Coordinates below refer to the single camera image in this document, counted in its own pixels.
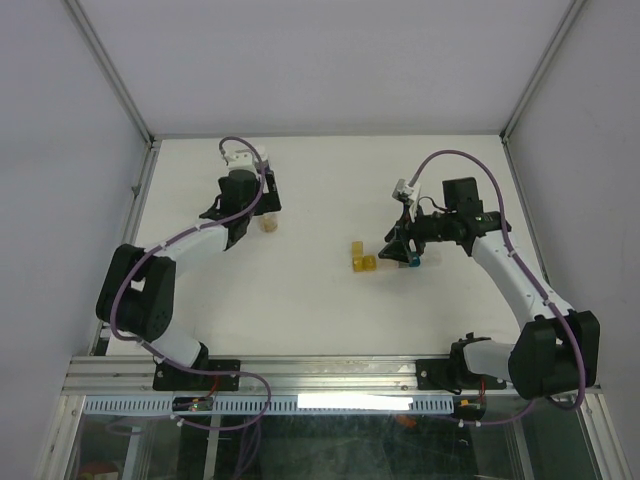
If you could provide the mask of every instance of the glass panel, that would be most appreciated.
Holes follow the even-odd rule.
[[[486,402],[494,413],[485,420],[524,404]],[[248,418],[189,420],[228,427]],[[92,415],[76,445],[68,478],[82,480],[598,478],[579,415],[542,400],[521,422],[480,428],[424,415],[272,415],[259,427],[211,434],[166,417]]]

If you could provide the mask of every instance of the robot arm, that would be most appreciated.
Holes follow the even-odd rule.
[[[255,209],[224,225],[211,225],[212,221],[245,211],[256,199],[261,185],[252,154],[237,152],[225,156],[225,160],[229,174],[218,180],[221,193],[211,208],[200,215],[201,220],[185,231],[180,241],[175,241],[176,235],[172,235],[169,239],[174,239],[173,242],[169,239],[160,242],[163,248],[134,275],[116,312],[119,331],[134,334],[186,367],[206,362],[208,349],[171,323],[176,279],[209,257],[233,247],[246,234],[254,215],[281,209],[275,176],[266,164],[267,191],[262,192]],[[110,321],[118,290],[134,265],[152,248],[155,246],[145,249],[124,244],[116,249],[96,305],[100,320]]]
[[[430,378],[444,388],[457,391],[472,388],[480,375],[490,375],[513,383],[525,399],[576,389],[578,370],[567,336],[550,309],[549,300],[542,298],[532,279],[507,249],[500,212],[484,212],[474,178],[445,181],[443,187],[446,209],[425,215],[418,204],[419,184],[398,183],[393,197],[403,203],[403,213],[385,237],[388,243],[379,257],[418,266],[427,242],[456,242],[492,278],[513,310],[521,335],[513,345],[469,334],[452,344],[446,366],[429,372]],[[518,252],[511,233],[509,238]],[[537,272],[531,267],[528,270]],[[569,323],[580,345],[586,385],[593,385],[600,332],[598,320],[591,312],[576,312],[540,274],[531,275]]]

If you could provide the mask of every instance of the black wire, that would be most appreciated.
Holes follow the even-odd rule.
[[[435,208],[436,210],[440,210],[441,212],[448,212],[449,210],[447,210],[446,208],[442,208],[441,206],[439,206],[436,201],[429,197],[428,195],[424,195],[422,197],[420,197],[418,199],[418,205],[420,205],[420,200],[424,200],[425,198],[428,198],[431,201],[431,205],[433,205],[433,208]]]

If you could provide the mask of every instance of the white table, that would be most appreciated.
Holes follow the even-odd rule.
[[[453,244],[430,244],[415,269],[354,273],[351,242],[377,254],[401,213],[399,178],[443,148],[486,162],[502,188],[507,218],[535,259],[524,214],[497,136],[250,139],[266,146],[283,210],[279,227],[257,222],[228,252],[176,285],[174,322],[216,355],[401,355],[447,353],[469,331],[515,341],[518,327],[489,276]],[[214,139],[165,140],[137,244],[193,223],[218,194],[225,164]],[[468,160],[445,156],[423,172],[422,194],[442,203],[442,180],[475,176],[485,210],[495,193]],[[141,354],[111,340],[108,354]]]

